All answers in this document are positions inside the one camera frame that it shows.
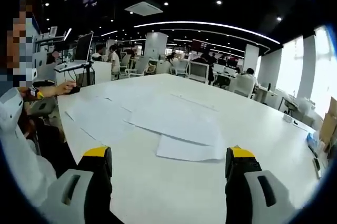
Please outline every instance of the mouse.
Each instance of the mouse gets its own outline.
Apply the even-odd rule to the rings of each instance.
[[[80,87],[75,86],[75,87],[73,87],[73,89],[72,89],[69,93],[67,93],[67,95],[70,95],[70,94],[76,94],[76,93],[78,93],[80,90],[81,90]]]

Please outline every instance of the computer monitor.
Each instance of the computer monitor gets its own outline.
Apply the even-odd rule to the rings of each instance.
[[[78,39],[76,51],[75,51],[75,60],[85,60],[88,61],[90,44],[93,39],[94,33],[89,33],[85,36],[82,36]]]

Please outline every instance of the column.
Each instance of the column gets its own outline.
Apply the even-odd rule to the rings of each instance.
[[[145,42],[145,57],[154,59],[165,58],[165,50],[167,44],[167,35],[160,32],[148,33]]]
[[[246,45],[246,52],[244,55],[243,69],[245,72],[248,68],[256,70],[257,58],[259,57],[259,48],[250,44]]]

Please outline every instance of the black pants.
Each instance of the black pants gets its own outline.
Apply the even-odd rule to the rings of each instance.
[[[76,162],[68,143],[60,141],[60,131],[57,127],[45,125],[43,120],[34,119],[41,156],[54,167],[59,178],[68,169],[76,169]]]

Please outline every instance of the person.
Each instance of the person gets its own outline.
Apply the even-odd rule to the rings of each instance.
[[[248,68],[247,71],[244,74],[242,74],[242,76],[253,79],[255,89],[258,88],[259,83],[257,82],[257,79],[254,76],[254,70],[252,68]]]
[[[108,62],[112,63],[111,73],[113,75],[118,74],[120,72],[120,67],[121,67],[120,58],[117,54],[117,50],[118,50],[118,47],[115,44],[111,45],[109,48],[111,57],[109,56]]]
[[[103,49],[104,49],[104,45],[103,44],[97,44],[96,45],[96,53],[94,53],[91,56],[91,59],[93,61],[103,61]]]
[[[210,50],[206,49],[205,52],[198,58],[192,60],[193,62],[197,62],[197,63],[202,63],[202,64],[207,64],[209,65],[209,75],[208,75],[208,81],[209,81],[209,85],[211,84],[211,82],[214,81],[214,75],[213,75],[213,61],[211,60],[211,57],[209,55]]]

